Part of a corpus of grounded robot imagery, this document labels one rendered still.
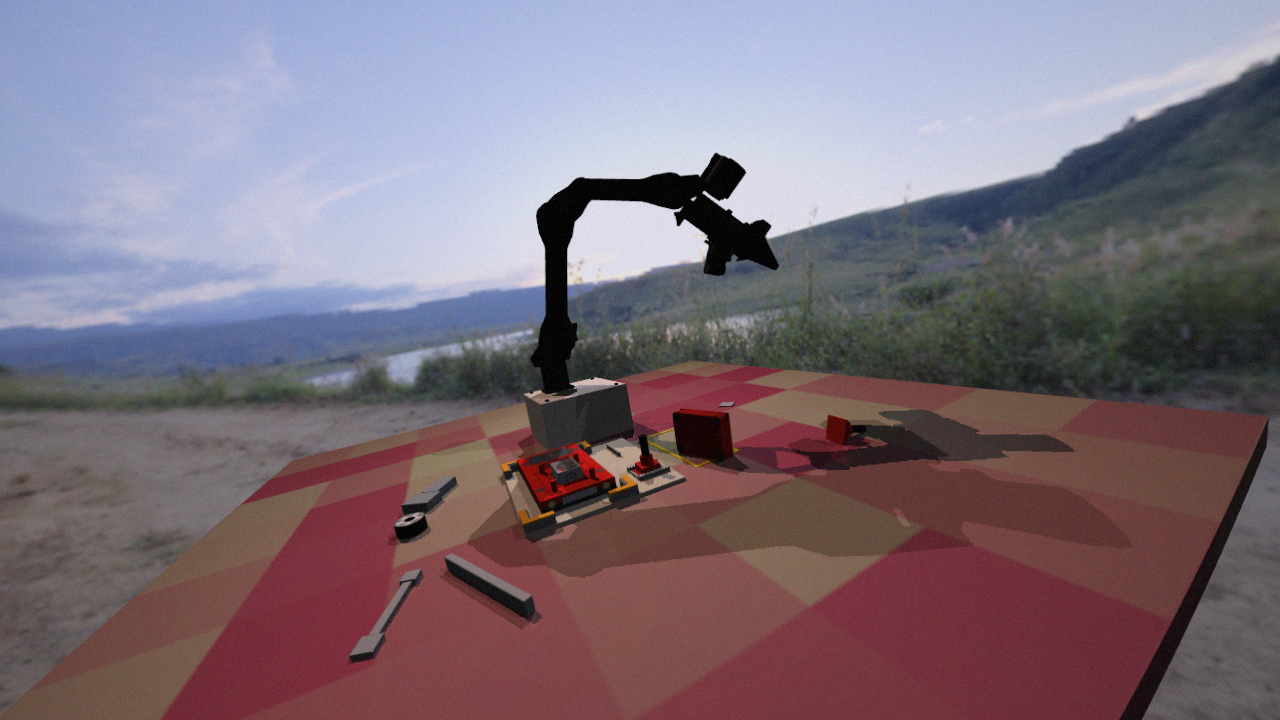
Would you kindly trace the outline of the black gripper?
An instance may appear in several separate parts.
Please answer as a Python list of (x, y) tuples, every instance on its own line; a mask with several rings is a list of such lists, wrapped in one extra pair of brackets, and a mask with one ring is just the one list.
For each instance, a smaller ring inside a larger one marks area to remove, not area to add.
[(764, 220), (751, 224), (748, 222), (742, 223), (732, 213), (730, 209), (726, 211), (721, 208), (716, 219), (707, 228), (707, 238), (719, 238), (735, 245), (731, 247), (733, 249), (732, 252), (727, 251), (726, 263), (730, 263), (732, 260), (731, 256), (735, 255), (737, 258), (736, 263), (750, 260), (777, 270), (780, 264), (765, 240), (765, 234), (771, 231), (771, 224)]

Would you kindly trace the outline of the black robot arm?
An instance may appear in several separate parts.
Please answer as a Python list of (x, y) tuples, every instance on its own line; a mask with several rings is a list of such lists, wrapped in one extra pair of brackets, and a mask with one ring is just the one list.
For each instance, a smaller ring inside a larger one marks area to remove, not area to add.
[[(666, 172), (643, 179), (579, 177), (538, 208), (538, 231), (545, 246), (545, 316), (530, 361), (532, 366), (540, 366), (544, 395), (575, 388), (570, 384), (564, 361), (570, 359), (575, 341), (579, 341), (577, 323), (570, 322), (567, 310), (567, 249), (575, 222), (588, 202), (643, 201), (660, 208), (682, 208), (675, 211), (677, 225), (686, 219), (705, 233), (721, 206), (703, 191), (718, 201), (730, 199), (745, 174), (746, 170), (732, 158), (714, 152), (701, 176)], [(709, 245), (704, 273), (724, 275), (727, 251), (732, 252), (735, 245), (719, 238), (704, 242)]]

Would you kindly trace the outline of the black tyre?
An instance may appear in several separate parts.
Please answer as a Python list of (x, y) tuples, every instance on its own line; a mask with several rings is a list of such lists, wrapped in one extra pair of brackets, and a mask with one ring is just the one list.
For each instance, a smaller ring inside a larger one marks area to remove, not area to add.
[(399, 539), (410, 539), (422, 533), (422, 530), (428, 530), (428, 521), (424, 512), (411, 512), (404, 518), (397, 519), (394, 527), (396, 536)]

